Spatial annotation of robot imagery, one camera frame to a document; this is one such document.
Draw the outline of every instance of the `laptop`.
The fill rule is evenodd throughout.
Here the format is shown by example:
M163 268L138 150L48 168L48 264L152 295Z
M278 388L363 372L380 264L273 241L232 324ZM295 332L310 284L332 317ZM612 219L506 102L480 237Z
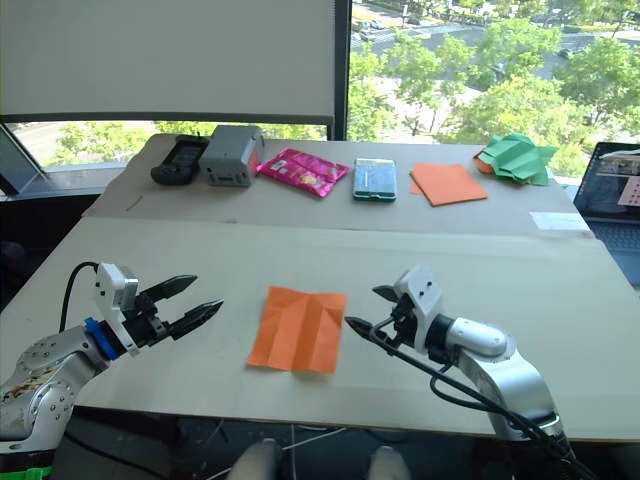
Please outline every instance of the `laptop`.
M573 203L631 285L640 286L640 145L599 142Z

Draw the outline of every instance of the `black remote control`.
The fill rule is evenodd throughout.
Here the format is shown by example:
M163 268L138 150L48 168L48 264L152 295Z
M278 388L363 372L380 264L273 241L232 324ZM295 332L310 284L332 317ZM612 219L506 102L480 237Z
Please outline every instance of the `black remote control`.
M206 137L179 135L164 161L151 169L151 178L160 185L188 185L198 172L198 160L207 145Z

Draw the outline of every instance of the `green origami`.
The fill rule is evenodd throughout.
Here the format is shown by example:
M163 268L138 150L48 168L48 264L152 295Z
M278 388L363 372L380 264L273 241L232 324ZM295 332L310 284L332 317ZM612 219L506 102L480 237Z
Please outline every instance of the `green origami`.
M494 135L478 158L491 165L497 177L507 177L518 183L547 186L547 163L558 150L556 147L536 147L520 133L506 137Z

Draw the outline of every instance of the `green tape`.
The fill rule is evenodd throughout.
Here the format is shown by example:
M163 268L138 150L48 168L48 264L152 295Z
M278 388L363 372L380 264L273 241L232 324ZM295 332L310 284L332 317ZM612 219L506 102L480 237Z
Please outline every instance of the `green tape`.
M0 473L0 480L42 480L51 475L51 467L34 467L22 472Z

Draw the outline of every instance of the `window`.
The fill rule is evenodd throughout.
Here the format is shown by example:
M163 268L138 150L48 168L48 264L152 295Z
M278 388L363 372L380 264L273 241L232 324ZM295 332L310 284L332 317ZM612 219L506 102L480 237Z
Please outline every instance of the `window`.
M640 35L621 2L559 5L353 2L348 138L486 144L518 132L559 147L549 167L578 183L597 141L640 142Z
M156 133L210 135L217 123L186 121L33 122L8 127L45 170L104 162L127 162ZM326 139L326 127L259 124L265 137Z

